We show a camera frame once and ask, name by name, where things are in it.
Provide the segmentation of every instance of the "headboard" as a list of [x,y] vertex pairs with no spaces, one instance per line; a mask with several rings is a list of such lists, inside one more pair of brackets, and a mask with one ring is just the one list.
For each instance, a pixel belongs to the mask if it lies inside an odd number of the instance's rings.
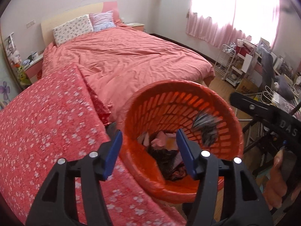
[[114,20],[119,19],[119,12],[117,2],[102,2],[90,4],[87,6],[79,7],[73,10],[66,11],[65,13],[56,15],[50,19],[44,20],[41,22],[41,29],[43,34],[43,39],[45,46],[48,46],[49,43],[54,41],[52,29],[64,24],[72,19],[83,16],[89,13],[105,13],[107,11],[113,10],[113,18]]

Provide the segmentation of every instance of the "flower wall decal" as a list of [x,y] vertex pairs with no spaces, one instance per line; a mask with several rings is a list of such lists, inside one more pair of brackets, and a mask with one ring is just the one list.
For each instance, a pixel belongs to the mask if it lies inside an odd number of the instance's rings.
[[9,86],[7,86],[7,82],[4,81],[3,82],[3,86],[0,86],[0,93],[3,93],[3,100],[4,101],[9,101],[9,96],[8,94],[11,92],[11,89],[9,88]]

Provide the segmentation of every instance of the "wire rack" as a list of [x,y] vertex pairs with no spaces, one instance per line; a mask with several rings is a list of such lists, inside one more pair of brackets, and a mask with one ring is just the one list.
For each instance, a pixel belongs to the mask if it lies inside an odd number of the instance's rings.
[[222,75],[223,80],[225,80],[229,74],[229,69],[233,63],[234,56],[235,50],[228,45],[223,44],[214,64],[215,71]]

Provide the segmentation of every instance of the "orange laundry basket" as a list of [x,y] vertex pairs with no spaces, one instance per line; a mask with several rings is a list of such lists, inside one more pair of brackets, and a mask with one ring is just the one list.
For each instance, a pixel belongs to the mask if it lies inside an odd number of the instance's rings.
[[[210,148],[218,158],[231,160],[243,154],[243,135],[231,107],[209,88],[190,81],[164,80],[152,83],[133,94],[120,120],[123,145],[120,157],[125,166],[152,197],[170,202],[193,202],[199,181],[190,176],[175,182],[163,178],[156,161],[137,138],[145,131],[176,132],[182,128],[190,140],[202,146],[200,132],[191,130],[198,111],[204,110],[221,119],[219,137]],[[219,190],[223,179],[219,179]]]

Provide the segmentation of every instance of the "white wall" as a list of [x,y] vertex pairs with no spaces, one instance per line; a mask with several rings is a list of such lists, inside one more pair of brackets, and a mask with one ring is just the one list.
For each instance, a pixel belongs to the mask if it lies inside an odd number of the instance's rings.
[[190,0],[160,0],[154,31],[156,34],[192,47],[215,60],[219,53],[217,48],[209,45],[204,40],[187,35],[185,32],[186,14],[189,7]]
[[[289,0],[280,0],[280,3],[281,7],[290,5]],[[157,5],[158,19],[155,21],[154,31],[156,34],[190,46],[216,60],[219,53],[217,48],[185,33],[189,6],[190,0],[160,0],[160,4]],[[293,62],[292,67],[294,69],[298,67],[301,58],[301,20],[297,13],[280,12],[278,36],[273,52],[277,56],[286,53]]]
[[[290,0],[280,0],[281,7],[289,8]],[[277,56],[288,55],[291,67],[296,70],[301,60],[301,19],[296,12],[280,12],[278,34],[273,52]]]
[[[67,10],[92,3],[115,0],[12,0],[3,13],[0,23],[2,37],[6,38],[14,32],[14,40],[22,60],[25,60],[32,51],[41,51],[45,48],[41,21]],[[125,22],[145,23],[146,30],[152,32],[154,4],[157,0],[116,0],[120,17]],[[32,20],[36,24],[26,28]]]

